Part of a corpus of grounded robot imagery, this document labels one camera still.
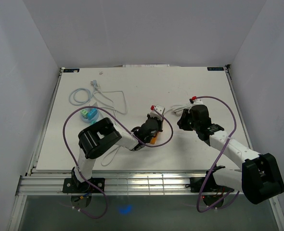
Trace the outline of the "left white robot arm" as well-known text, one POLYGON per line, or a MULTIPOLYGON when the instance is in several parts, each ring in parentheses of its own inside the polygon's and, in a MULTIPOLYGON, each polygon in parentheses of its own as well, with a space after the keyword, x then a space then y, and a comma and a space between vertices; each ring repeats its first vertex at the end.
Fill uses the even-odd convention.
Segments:
POLYGON ((72 170, 72 183, 79 192, 90 187, 92 170, 97 158, 105 154, 114 145, 130 151, 138 151, 150 144, 151 140, 162 131, 163 118, 156 113, 147 115, 147 120, 139 127, 127 133, 105 117, 85 128, 78 134, 80 148, 78 166, 72 170))

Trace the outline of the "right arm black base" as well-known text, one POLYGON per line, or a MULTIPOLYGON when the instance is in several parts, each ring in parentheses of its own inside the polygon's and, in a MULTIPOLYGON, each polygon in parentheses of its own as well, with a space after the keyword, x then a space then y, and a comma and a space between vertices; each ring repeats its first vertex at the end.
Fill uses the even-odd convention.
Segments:
MULTIPOLYGON (((198 193, 200 189, 202 188, 202 184, 205 180, 205 177, 191 177, 189 178, 189 183, 185 184, 186 188, 190 188, 190 192, 192 193, 198 193)), ((207 180, 203 192, 204 193, 225 193, 228 191, 234 191, 234 189, 231 189, 226 186, 219 186, 215 183, 214 180, 211 178, 207 180)))

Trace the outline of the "round light blue power strip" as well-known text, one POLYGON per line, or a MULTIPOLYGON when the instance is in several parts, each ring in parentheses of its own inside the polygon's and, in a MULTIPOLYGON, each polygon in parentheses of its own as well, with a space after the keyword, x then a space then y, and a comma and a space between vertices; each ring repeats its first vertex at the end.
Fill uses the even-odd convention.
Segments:
POLYGON ((99 118, 99 112, 96 108, 86 108, 80 111, 81 120, 85 123, 95 123, 99 118))

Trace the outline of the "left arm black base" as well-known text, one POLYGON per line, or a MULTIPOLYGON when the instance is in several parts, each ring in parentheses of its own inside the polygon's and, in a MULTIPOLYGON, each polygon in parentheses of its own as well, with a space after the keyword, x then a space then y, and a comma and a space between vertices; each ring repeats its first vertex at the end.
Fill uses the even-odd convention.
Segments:
MULTIPOLYGON (((105 178, 91 178, 89 182, 104 191, 105 178)), ((100 193, 100 191, 87 182, 76 183, 72 178, 66 178, 63 183, 63 193, 100 193)))

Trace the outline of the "orange power strip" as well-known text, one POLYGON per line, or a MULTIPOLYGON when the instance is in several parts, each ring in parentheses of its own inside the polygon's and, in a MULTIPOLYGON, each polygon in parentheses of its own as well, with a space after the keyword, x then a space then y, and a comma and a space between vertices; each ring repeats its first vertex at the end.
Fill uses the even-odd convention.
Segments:
POLYGON ((150 144, 151 144, 151 145, 155 145, 159 133, 163 131, 163 130, 162 130, 162 126, 163 126, 163 121, 160 121, 160 120, 159 120, 159 121, 158 121, 158 131, 152 136, 151 141, 150 141, 150 144))

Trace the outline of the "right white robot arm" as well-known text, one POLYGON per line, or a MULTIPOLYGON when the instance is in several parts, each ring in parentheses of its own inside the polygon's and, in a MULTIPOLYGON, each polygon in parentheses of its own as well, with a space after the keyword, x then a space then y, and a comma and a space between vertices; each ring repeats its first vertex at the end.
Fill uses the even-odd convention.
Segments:
POLYGON ((195 184, 201 193, 227 187, 243 193, 255 205, 284 193, 276 158, 270 153, 260 154, 233 139, 223 127, 211 122, 205 105, 183 110, 177 125, 182 130, 195 131, 201 141, 219 150, 240 169, 235 171, 213 164, 204 181, 195 184))

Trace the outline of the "blue plug adapter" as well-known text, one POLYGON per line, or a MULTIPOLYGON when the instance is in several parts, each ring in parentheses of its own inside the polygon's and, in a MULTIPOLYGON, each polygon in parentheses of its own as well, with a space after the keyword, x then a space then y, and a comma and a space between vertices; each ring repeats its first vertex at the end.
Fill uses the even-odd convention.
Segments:
POLYGON ((98 115, 97 109, 90 109, 88 113, 88 120, 96 120, 98 115))

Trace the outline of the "green charger plug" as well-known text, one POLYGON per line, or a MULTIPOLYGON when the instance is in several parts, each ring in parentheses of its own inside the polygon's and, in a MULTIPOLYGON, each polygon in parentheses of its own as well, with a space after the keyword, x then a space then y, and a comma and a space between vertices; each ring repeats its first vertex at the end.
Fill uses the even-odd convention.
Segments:
POLYGON ((80 114, 81 114, 81 116, 83 117, 83 118, 88 118, 88 110, 86 110, 86 109, 82 109, 81 111, 80 111, 80 114))

